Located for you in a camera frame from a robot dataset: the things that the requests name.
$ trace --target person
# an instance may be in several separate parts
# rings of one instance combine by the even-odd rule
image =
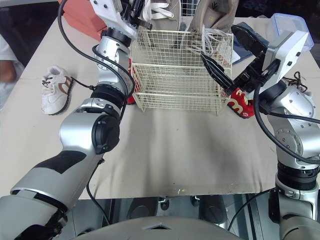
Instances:
[[[0,34],[0,111],[24,69],[9,44]]]

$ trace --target blue lid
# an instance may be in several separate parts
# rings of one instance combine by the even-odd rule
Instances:
[[[300,30],[309,34],[304,43],[304,47],[310,50],[314,46],[314,41],[311,38],[307,24],[302,17],[283,13],[275,13],[272,15],[271,19],[273,20],[278,36],[280,36],[283,31],[295,32],[296,30]]]

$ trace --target person's arm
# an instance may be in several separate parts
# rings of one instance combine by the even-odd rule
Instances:
[[[0,60],[0,82],[13,83],[16,80],[16,69],[13,61]]]

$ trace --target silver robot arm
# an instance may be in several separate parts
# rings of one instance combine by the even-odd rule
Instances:
[[[96,10],[97,2],[91,2]],[[60,14],[65,3],[66,0],[61,3]],[[134,0],[133,7],[116,3],[109,1],[108,8],[100,6],[109,12],[110,18],[116,9],[116,16],[120,15],[119,10],[124,14],[118,25],[113,24],[116,28],[108,24],[94,49],[98,83],[91,97],[62,122],[61,152],[37,164],[11,189],[9,196],[0,198],[1,240],[51,239],[59,234],[67,222],[66,214],[82,194],[103,154],[119,142],[121,117],[134,87],[124,80],[128,76],[123,70],[129,67],[131,39],[135,38],[139,24],[143,24],[137,16],[144,2]],[[119,66],[108,63],[108,59]]]
[[[308,34],[284,32],[266,46],[241,26],[234,25],[231,29],[244,48],[256,56],[255,60],[234,81],[213,59],[201,55],[203,63],[226,93],[231,94],[236,88],[241,88],[248,93],[249,99],[255,94],[258,123],[259,119],[262,121],[257,117],[260,112],[266,114],[271,123],[276,138],[273,140],[278,141],[278,172],[275,189],[269,193],[269,217],[280,225],[280,239],[319,239],[320,224],[316,220],[320,128],[307,119],[286,118],[294,115],[315,119],[316,106],[299,88],[287,86],[281,80],[297,62]],[[261,128],[265,133],[269,132],[266,127]],[[297,157],[284,150],[291,150]]]

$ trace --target white wire basket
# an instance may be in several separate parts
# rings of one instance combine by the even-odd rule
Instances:
[[[191,18],[196,4],[185,18]],[[208,33],[205,49],[231,78],[232,34]],[[139,108],[207,111],[218,115],[228,96],[210,77],[200,58],[202,37],[187,31],[139,29],[131,45],[131,73],[135,80],[133,97]]]

